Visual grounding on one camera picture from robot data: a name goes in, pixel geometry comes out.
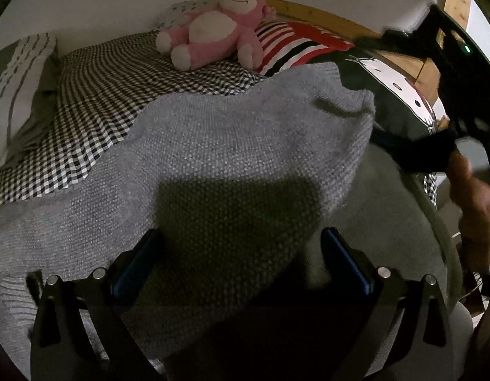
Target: pillow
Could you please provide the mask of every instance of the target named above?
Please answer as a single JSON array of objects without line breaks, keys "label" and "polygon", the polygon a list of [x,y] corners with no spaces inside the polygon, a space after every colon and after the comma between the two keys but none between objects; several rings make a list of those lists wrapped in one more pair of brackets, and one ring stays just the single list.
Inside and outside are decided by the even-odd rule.
[{"label": "pillow", "polygon": [[305,64],[320,54],[354,47],[354,44],[322,27],[299,21],[262,23],[256,34],[264,51],[263,62],[257,72],[267,77]]},{"label": "pillow", "polygon": [[0,168],[17,164],[44,138],[59,74],[53,34],[31,35],[0,51]]},{"label": "pillow", "polygon": [[328,61],[337,64],[344,87],[374,94],[375,122],[381,128],[411,140],[435,133],[434,109],[407,77],[358,47],[334,50],[309,63]]},{"label": "pillow", "polygon": [[168,29],[183,25],[183,15],[193,11],[211,10],[216,6],[214,0],[190,0],[173,4],[163,11],[155,22],[155,30]]},{"label": "pillow", "polygon": [[256,33],[264,50],[257,70],[262,75],[331,61],[337,64],[344,87],[374,94],[375,122],[384,130],[412,140],[435,131],[435,113],[414,84],[354,44],[299,21],[262,23]]}]

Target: wooden bed frame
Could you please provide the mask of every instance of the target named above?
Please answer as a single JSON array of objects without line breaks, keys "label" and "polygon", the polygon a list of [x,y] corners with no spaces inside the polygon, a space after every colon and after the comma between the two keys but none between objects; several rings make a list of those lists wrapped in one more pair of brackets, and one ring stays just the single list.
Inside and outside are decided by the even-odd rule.
[{"label": "wooden bed frame", "polygon": [[[284,0],[267,0],[279,15],[297,18],[324,27],[343,38],[353,40],[360,35],[377,36],[378,34],[351,20],[336,16],[318,8],[309,7]],[[446,0],[444,10],[463,28],[467,28],[471,0]],[[425,95],[430,104],[437,100],[439,71],[431,60],[422,61],[412,57],[379,52],[380,57],[387,59],[407,74],[417,88]]]}]

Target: black hello kitty pillow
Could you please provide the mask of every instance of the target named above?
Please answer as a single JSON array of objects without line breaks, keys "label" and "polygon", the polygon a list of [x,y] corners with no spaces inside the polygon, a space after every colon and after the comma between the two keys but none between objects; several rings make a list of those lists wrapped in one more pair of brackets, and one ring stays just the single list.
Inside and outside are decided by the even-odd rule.
[{"label": "black hello kitty pillow", "polygon": [[337,64],[344,87],[374,94],[375,121],[384,130],[411,140],[435,132],[432,106],[411,81],[386,63],[357,47],[322,54],[308,63],[328,61]]}]

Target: red and white striped pillow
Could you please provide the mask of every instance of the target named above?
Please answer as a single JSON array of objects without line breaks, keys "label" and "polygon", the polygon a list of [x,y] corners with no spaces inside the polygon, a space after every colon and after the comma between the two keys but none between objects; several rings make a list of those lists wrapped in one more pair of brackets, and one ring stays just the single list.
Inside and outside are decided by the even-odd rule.
[{"label": "red and white striped pillow", "polygon": [[354,44],[328,30],[299,21],[267,22],[256,29],[264,58],[257,72],[267,77],[335,50],[348,50]]}]

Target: gingham bedsheet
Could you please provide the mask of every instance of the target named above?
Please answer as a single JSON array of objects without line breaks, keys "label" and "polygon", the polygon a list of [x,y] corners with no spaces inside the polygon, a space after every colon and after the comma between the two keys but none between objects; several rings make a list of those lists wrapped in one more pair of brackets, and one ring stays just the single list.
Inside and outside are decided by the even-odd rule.
[{"label": "gingham bedsheet", "polygon": [[228,60],[178,71],[157,51],[156,34],[120,37],[62,59],[53,127],[18,166],[0,171],[0,204],[42,196],[86,178],[99,156],[123,140],[137,114],[162,94],[231,95],[264,79]]}]

